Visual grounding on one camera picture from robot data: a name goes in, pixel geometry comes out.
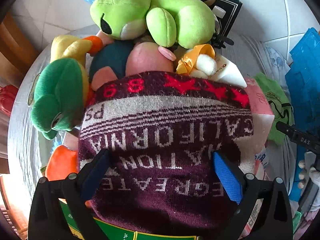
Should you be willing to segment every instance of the pink plush ear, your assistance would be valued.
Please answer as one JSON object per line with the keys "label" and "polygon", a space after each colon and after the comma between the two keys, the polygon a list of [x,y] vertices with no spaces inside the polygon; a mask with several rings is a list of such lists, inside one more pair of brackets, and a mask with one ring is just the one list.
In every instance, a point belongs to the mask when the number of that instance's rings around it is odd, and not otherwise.
{"label": "pink plush ear", "polygon": [[91,82],[91,88],[93,91],[97,91],[103,84],[117,79],[116,74],[110,67],[103,67],[94,74]]}
{"label": "pink plush ear", "polygon": [[172,51],[168,50],[165,47],[159,46],[158,50],[163,56],[165,56],[167,59],[171,61],[175,61],[177,59],[176,55],[174,55]]}
{"label": "pink plush ear", "polygon": [[102,43],[103,43],[104,46],[115,42],[115,40],[113,38],[111,38],[110,36],[106,35],[102,30],[98,31],[96,36],[99,37],[102,40]]}

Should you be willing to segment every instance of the red bag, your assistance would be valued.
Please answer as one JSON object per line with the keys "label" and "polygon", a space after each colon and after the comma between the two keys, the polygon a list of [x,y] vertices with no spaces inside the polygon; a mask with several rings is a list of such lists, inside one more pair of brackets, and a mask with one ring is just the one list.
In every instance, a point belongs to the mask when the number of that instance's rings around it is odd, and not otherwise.
{"label": "red bag", "polygon": [[0,87],[0,111],[10,117],[18,89],[13,85]]}

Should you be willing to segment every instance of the maroon knitted sweater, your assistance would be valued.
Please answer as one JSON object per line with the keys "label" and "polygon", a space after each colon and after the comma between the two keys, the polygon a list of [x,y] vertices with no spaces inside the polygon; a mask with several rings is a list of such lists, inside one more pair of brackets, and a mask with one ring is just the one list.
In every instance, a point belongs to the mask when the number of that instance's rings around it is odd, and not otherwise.
{"label": "maroon knitted sweater", "polygon": [[79,137],[82,168],[102,148],[112,167],[92,199],[97,215],[123,228],[214,237],[236,209],[212,169],[234,138],[253,133],[244,90],[204,79],[145,72],[104,84]]}

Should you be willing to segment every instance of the plush toy eye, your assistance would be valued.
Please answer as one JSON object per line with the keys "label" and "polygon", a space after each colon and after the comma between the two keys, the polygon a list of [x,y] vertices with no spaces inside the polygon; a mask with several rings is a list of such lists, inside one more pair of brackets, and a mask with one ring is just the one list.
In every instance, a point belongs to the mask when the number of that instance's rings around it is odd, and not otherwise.
{"label": "plush toy eye", "polygon": [[62,113],[57,114],[51,123],[51,128],[55,127],[61,118],[62,118]]}
{"label": "plush toy eye", "polygon": [[112,30],[108,25],[108,23],[103,19],[103,17],[104,17],[104,14],[102,14],[101,20],[100,20],[101,30],[106,34],[111,34]]}

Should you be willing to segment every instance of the white tile floor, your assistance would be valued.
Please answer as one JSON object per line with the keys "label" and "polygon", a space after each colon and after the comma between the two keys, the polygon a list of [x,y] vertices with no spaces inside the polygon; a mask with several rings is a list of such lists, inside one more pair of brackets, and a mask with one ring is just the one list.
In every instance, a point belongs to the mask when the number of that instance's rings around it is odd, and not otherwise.
{"label": "white tile floor", "polygon": [[[304,0],[240,1],[243,6],[232,30],[267,43],[284,58],[302,36],[297,34],[310,27],[320,30]],[[89,7],[83,0],[16,0],[12,14],[21,30],[41,50],[59,34],[94,24]]]}

